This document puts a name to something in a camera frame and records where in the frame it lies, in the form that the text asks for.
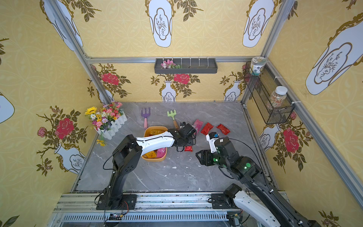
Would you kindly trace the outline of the red tea bag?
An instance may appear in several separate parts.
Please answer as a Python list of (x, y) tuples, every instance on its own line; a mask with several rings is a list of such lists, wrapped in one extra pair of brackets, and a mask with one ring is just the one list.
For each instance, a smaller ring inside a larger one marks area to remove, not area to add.
[(186, 147), (184, 148), (184, 151), (193, 152), (193, 148), (192, 148), (192, 146), (186, 146)]
[(208, 135), (209, 132), (214, 128), (214, 126), (210, 123), (206, 123), (203, 129), (201, 130), (201, 133), (204, 135)]
[(230, 133), (230, 130), (224, 126), (223, 124), (220, 124), (217, 126), (217, 128), (224, 134), (224, 135), (228, 135)]

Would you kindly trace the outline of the long pink tea bag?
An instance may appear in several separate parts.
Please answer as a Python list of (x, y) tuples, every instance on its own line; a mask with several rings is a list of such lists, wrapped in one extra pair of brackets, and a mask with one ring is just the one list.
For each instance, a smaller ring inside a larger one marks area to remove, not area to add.
[(203, 122), (197, 119), (192, 126), (195, 128), (196, 133), (198, 133), (203, 126)]

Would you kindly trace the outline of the yellow tea bag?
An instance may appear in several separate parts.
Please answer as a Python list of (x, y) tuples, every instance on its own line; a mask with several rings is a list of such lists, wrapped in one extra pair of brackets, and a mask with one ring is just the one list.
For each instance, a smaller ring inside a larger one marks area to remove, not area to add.
[(157, 153), (155, 151), (150, 151), (150, 152), (146, 153), (145, 155), (143, 155), (143, 157), (146, 159), (155, 159), (155, 158), (157, 158)]
[(152, 136), (152, 135), (159, 135), (159, 134), (162, 134), (164, 133), (165, 131), (164, 130), (159, 130), (159, 129), (153, 129), (149, 132), (149, 135)]

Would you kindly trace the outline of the red tea bag top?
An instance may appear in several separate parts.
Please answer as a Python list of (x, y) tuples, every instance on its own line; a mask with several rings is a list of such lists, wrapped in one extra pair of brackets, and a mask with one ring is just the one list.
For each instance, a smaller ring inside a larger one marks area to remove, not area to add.
[(223, 124), (220, 124), (217, 126), (217, 128), (224, 134), (224, 135), (228, 135), (230, 133), (230, 130), (224, 126)]

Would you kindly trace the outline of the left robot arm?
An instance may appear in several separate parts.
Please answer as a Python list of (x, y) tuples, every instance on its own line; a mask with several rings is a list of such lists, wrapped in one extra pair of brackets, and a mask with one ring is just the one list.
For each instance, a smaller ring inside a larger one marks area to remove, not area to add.
[(112, 175), (108, 186), (95, 199), (96, 209), (99, 211), (135, 209), (137, 196), (125, 195), (123, 187), (128, 174), (137, 167), (140, 158), (160, 148), (192, 146), (196, 138), (195, 134), (196, 129), (186, 124), (179, 130), (169, 129), (164, 133), (144, 138), (126, 136), (112, 152)]

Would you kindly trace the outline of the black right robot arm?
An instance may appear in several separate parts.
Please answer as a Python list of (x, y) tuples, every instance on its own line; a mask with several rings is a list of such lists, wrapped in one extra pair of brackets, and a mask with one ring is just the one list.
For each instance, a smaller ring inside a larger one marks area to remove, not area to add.
[(230, 176), (253, 192), (260, 202), (255, 201), (238, 185), (232, 184), (225, 190), (225, 197), (233, 204), (253, 216), (265, 227), (318, 227), (315, 220), (300, 214), (278, 192), (264, 175), (262, 169), (251, 158), (241, 156), (228, 137), (219, 138), (213, 132), (206, 136), (210, 149), (196, 153), (204, 166), (224, 168)]

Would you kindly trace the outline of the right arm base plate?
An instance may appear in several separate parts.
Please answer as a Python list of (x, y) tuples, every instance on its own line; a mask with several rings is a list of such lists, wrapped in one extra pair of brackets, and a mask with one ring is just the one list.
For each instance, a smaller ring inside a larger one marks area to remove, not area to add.
[(208, 203), (211, 203), (215, 210), (236, 208), (232, 199), (224, 194), (211, 194)]

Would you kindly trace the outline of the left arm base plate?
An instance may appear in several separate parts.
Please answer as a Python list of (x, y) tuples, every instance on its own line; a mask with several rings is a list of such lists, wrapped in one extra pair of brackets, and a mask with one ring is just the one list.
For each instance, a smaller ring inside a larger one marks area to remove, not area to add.
[(123, 194), (113, 200), (102, 194), (97, 202), (96, 210), (134, 210), (136, 201), (136, 194)]

